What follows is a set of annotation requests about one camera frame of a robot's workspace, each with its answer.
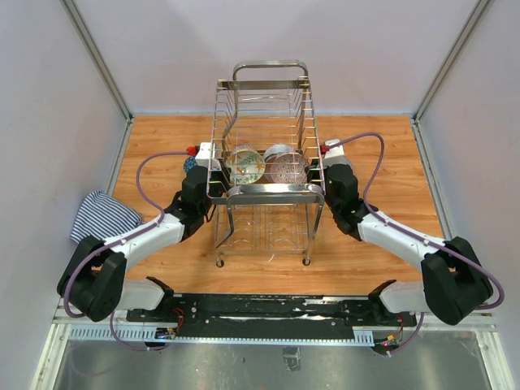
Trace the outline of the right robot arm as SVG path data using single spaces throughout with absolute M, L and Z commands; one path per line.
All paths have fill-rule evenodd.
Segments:
M 379 325 L 404 312 L 430 312 L 448 325 L 459 324 L 492 297 L 488 275 L 471 244 L 428 236 L 389 218 L 366 204 L 358 192 L 358 179 L 348 164 L 334 164 L 318 172 L 305 169 L 308 183 L 324 179 L 325 202 L 337 228 L 357 241 L 385 249 L 409 263 L 422 275 L 419 282 L 390 279 L 368 295 L 368 314 Z

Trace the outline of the black dotted hexagon bowl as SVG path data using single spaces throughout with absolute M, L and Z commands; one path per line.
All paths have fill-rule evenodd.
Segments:
M 341 158 L 339 160 L 338 164 L 348 165 L 350 167 L 352 166 L 352 163 L 347 158 Z

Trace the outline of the blue triangle pattern bowl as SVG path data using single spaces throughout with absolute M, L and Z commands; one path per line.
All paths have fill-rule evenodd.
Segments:
M 185 161 L 183 165 L 183 169 L 185 173 L 188 173 L 191 171 L 194 167 L 197 167 L 197 160 L 194 156 L 189 156 Z

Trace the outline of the yellow rim leaf bowl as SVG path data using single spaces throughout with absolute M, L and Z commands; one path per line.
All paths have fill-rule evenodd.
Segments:
M 226 167 L 232 186 L 254 184 L 263 177 L 266 162 L 254 149 L 236 149 L 228 156 Z

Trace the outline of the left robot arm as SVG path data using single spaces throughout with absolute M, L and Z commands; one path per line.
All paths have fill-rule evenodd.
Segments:
M 164 214 L 150 222 L 123 235 L 81 240 L 57 285 L 63 302 L 79 310 L 67 314 L 99 322 L 116 310 L 145 310 L 156 321 L 169 319 L 173 290 L 154 277 L 126 280 L 125 275 L 150 255 L 186 241 L 209 220 L 207 176 L 206 167 L 190 169 Z

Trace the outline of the red ikat pattern bowl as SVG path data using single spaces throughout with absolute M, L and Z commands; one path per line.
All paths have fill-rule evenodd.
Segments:
M 305 184 L 309 166 L 298 153 L 276 154 L 266 161 L 265 177 L 276 184 Z

